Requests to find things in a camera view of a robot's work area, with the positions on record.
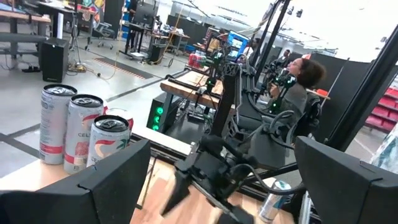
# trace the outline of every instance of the black wall panel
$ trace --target black wall panel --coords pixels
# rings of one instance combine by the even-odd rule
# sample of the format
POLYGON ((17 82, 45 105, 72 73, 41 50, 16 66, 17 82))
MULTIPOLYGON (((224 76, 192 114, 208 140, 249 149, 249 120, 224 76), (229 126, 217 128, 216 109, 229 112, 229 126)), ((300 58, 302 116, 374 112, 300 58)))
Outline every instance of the black wall panel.
MULTIPOLYGON (((340 71, 340 65, 338 65, 337 68, 332 68, 332 65, 334 63, 337 64, 338 60, 331 59, 331 63, 328 63, 327 60, 324 60, 323 62, 324 66, 331 68, 333 71, 340 71)), ((341 71, 341 75, 338 77, 334 87, 329 93, 330 100, 326 100, 323 105, 320 127, 314 135, 317 141, 323 142, 325 138, 329 138, 336 123, 347 110, 347 107, 362 84, 368 68, 369 63, 346 63, 344 69, 341 71)), ((328 85, 333 82, 334 80, 330 79, 328 85)))

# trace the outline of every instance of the floor marking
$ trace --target floor marking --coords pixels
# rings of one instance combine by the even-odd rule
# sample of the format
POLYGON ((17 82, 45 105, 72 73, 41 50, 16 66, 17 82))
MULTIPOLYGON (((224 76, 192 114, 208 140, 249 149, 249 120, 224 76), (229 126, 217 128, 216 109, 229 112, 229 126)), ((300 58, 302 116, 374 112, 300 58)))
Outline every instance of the floor marking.
POLYGON ((354 141, 358 143, 363 149, 365 149, 368 153, 370 153, 372 156, 374 156, 374 153, 366 147, 364 144, 362 144, 358 139, 354 138, 354 141))
POLYGON ((99 63, 101 63, 101 64, 103 64, 103 65, 107 65, 107 66, 112 67, 112 68, 115 68, 115 69, 117 69, 117 70, 119 70, 119 71, 125 72, 125 73, 127 73, 127 74, 129 74, 129 75, 133 75, 134 77, 137 77, 137 78, 139 78, 139 79, 145 80, 144 77, 142 77, 142 76, 140 76, 140 75, 138 75, 138 74, 129 72, 129 71, 124 70, 124 69, 121 69, 121 68, 119 68, 119 67, 117 67, 117 66, 114 66, 114 65, 111 65, 111 64, 109 64, 109 63, 103 62, 103 61, 99 60, 98 58, 94 58, 94 60, 96 60, 97 62, 99 62, 99 63))

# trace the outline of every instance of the office chair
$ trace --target office chair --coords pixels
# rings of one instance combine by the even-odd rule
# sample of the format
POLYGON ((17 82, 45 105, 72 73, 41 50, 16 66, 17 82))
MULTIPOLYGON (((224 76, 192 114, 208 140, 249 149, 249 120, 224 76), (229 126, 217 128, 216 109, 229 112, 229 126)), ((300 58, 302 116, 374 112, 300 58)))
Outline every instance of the office chair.
MULTIPOLYGON (((104 22, 104 12, 102 10, 99 10, 98 13, 99 13, 99 23, 94 28, 94 31, 100 34, 100 38, 103 39, 112 38, 114 40, 116 37, 115 37, 115 32, 111 29, 112 25, 104 22)), ((104 45, 108 45, 111 50, 113 49, 113 44, 109 42, 101 40, 98 43, 98 47, 104 47, 104 45)))

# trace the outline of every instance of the soda can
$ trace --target soda can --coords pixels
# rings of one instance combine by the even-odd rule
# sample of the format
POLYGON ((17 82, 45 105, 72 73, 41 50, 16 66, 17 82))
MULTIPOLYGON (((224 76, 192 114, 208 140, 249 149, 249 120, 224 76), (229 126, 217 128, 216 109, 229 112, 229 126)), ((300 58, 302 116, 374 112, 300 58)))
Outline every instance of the soda can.
POLYGON ((69 102, 63 163, 63 168, 69 174, 86 168, 91 125, 95 118, 102 115, 103 103, 101 98, 86 94, 73 96, 69 102))
POLYGON ((77 90, 72 86, 51 84, 42 91, 39 157, 46 164, 61 164, 67 131, 68 104, 77 90))
POLYGON ((102 115, 94 119, 88 146, 87 167, 124 149, 130 140, 129 123, 114 115, 102 115))
MULTIPOLYGON (((273 189, 276 190, 290 190, 291 187, 288 183, 276 180, 272 185, 273 189)), ((286 201, 288 195, 274 195, 268 194, 264 203, 261 205, 259 209, 259 217, 261 221, 264 223, 272 223, 274 218, 279 212, 279 209, 283 206, 286 201)))
POLYGON ((127 120, 129 123, 129 129, 131 131, 132 125, 134 124, 134 120, 132 119, 132 114, 130 114, 128 111, 124 109, 119 109, 119 108, 111 108, 106 110, 106 115, 115 115, 115 116, 120 116, 124 119, 127 120))

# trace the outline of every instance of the desk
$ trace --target desk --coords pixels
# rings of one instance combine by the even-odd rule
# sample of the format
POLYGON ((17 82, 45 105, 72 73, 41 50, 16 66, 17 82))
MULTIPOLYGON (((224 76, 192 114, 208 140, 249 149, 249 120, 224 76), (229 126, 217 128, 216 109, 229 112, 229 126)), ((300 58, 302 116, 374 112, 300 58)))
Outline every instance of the desk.
POLYGON ((169 47, 171 47, 172 50, 174 51, 175 55, 178 56, 178 51, 180 49, 183 49, 182 52, 184 53, 185 47, 188 44, 188 39, 191 37, 184 35, 184 34, 180 34, 176 31, 169 31, 169 37, 172 38, 172 36, 177 38, 177 44, 173 43, 172 45, 169 45, 169 47))
MULTIPOLYGON (((195 71, 189 71, 185 75, 178 77, 177 80, 193 85, 193 86, 205 86, 206 80, 208 76, 203 75, 201 73, 195 72, 195 71)), ((190 88, 181 86, 176 83, 172 83, 168 80, 164 80, 160 83, 160 88, 167 93, 166 99, 164 101, 164 106, 163 106, 163 115, 160 117, 160 124, 164 124, 166 115, 169 113, 170 105, 172 103, 173 97, 179 96, 182 97, 183 99, 187 99, 187 101, 196 101, 198 100, 199 105, 206 106, 207 108, 213 108, 216 109, 218 106, 218 99, 209 95, 203 95, 199 97, 195 94, 195 90, 192 90, 190 88)), ((216 93, 219 95, 222 95, 223 93, 223 83, 219 80, 217 80, 216 85, 212 89, 212 93, 216 93)), ((229 111, 230 114, 232 114, 235 111, 234 105, 231 107, 231 110, 229 111)), ((159 132, 163 132, 163 125, 159 126, 159 132)))
POLYGON ((0 3, 0 16, 10 18, 10 33, 3 33, 0 37, 0 41, 11 43, 10 48, 1 49, 0 54, 10 54, 13 59, 16 59, 17 55, 37 54, 40 65, 40 44, 37 50, 18 50, 18 42, 41 43, 45 41, 46 26, 51 22, 51 20, 44 16, 30 16, 26 12, 18 9, 14 9, 14 11, 12 11, 12 7, 2 3, 0 3), (18 19, 26 21, 31 19, 32 21, 38 22, 37 35, 18 34, 18 19))
POLYGON ((137 43, 138 38, 134 38, 134 45, 137 47, 137 44, 138 44, 137 52, 139 53, 141 51, 142 37, 144 36, 144 31, 152 31, 152 30, 145 28, 143 26, 140 26, 138 24, 133 24, 131 22, 127 22, 127 21, 122 21, 122 26, 129 28, 129 32, 140 33, 139 43, 137 43))
MULTIPOLYGON (((57 37, 58 32, 58 13, 62 13, 64 15, 63 20, 72 20, 73 13, 75 12, 69 6, 65 7, 62 3, 57 4, 55 2, 46 3, 46 2, 39 2, 38 4, 39 12, 41 14, 48 14, 52 16, 52 37, 57 37)), ((96 14, 92 10, 83 9, 82 5, 78 5, 78 12, 79 13, 86 13, 90 15, 90 20, 88 21, 88 38, 87 38, 87 46, 85 49, 88 48, 91 42, 91 36, 93 35, 93 26, 94 26, 94 15, 96 14)))
MULTIPOLYGON (((178 143, 177 140, 164 136, 151 129, 133 127, 133 132, 142 134, 143 136, 155 136, 156 142, 162 145, 172 146, 175 150, 179 150, 180 147, 190 148, 188 144, 182 142, 178 143)), ((62 166, 50 166, 37 160, 0 179, 0 189, 33 191, 50 185, 67 176, 62 166)), ((264 182, 267 185, 272 185, 273 181, 275 181, 275 179, 267 179, 264 182)), ((154 167, 152 180, 149 184, 149 191, 144 208, 142 210, 135 209, 130 223, 214 224, 221 214, 221 210, 213 208, 206 201, 205 196, 193 187, 190 187, 191 195, 186 198, 180 206, 176 207, 175 210, 165 218, 160 216, 160 211, 163 209, 171 194, 174 182, 174 167, 164 162, 157 161, 154 167)), ((229 201, 234 205, 242 206, 243 209, 253 214, 255 217, 257 216, 256 214, 261 204, 261 202, 239 193, 233 194, 229 198, 229 201)), ((256 224, 261 223, 263 222, 257 218, 256 224)), ((292 216, 281 210, 273 224, 293 224, 292 216)))

